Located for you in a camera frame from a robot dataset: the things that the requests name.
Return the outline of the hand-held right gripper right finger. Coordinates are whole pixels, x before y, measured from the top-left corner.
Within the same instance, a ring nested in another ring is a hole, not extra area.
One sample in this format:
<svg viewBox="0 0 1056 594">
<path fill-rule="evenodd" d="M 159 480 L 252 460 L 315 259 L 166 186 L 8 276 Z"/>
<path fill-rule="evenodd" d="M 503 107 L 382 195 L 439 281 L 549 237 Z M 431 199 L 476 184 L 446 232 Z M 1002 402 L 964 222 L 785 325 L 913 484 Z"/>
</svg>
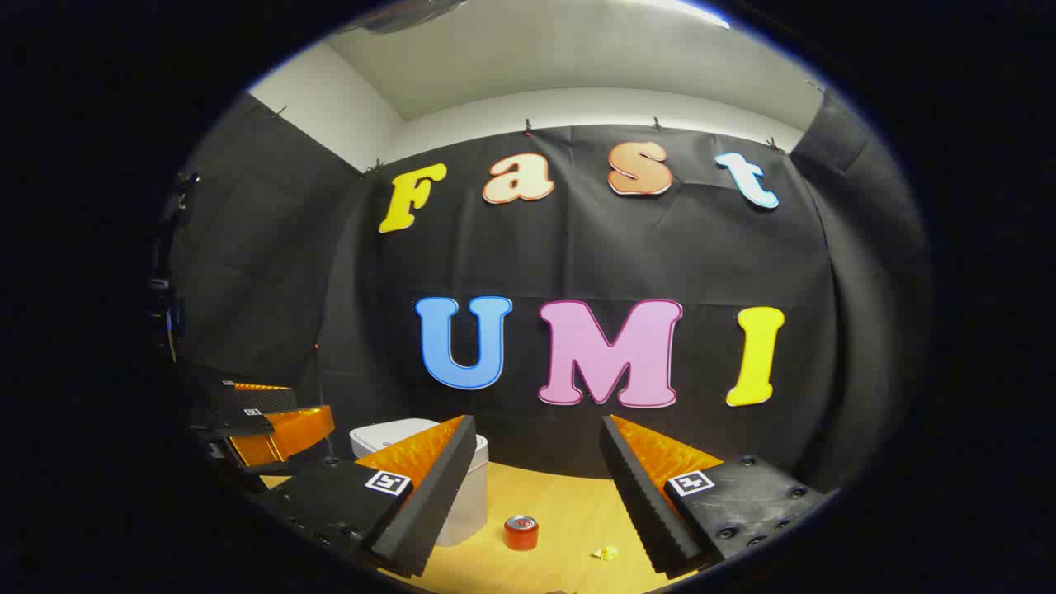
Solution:
<svg viewBox="0 0 1056 594">
<path fill-rule="evenodd" d="M 792 530 L 827 501 L 761 456 L 723 461 L 617 415 L 600 449 L 653 570 L 705 571 Z"/>
</svg>

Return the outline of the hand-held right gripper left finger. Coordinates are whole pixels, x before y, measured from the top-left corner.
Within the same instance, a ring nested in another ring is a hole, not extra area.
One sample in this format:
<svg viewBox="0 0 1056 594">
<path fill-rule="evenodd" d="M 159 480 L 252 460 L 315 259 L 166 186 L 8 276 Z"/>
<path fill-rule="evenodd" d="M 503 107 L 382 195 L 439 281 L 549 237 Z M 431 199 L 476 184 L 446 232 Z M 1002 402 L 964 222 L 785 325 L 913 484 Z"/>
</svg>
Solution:
<svg viewBox="0 0 1056 594">
<path fill-rule="evenodd" d="M 477 444 L 475 417 L 451 417 L 355 461 L 331 456 L 250 504 L 345 565 L 419 578 Z"/>
</svg>

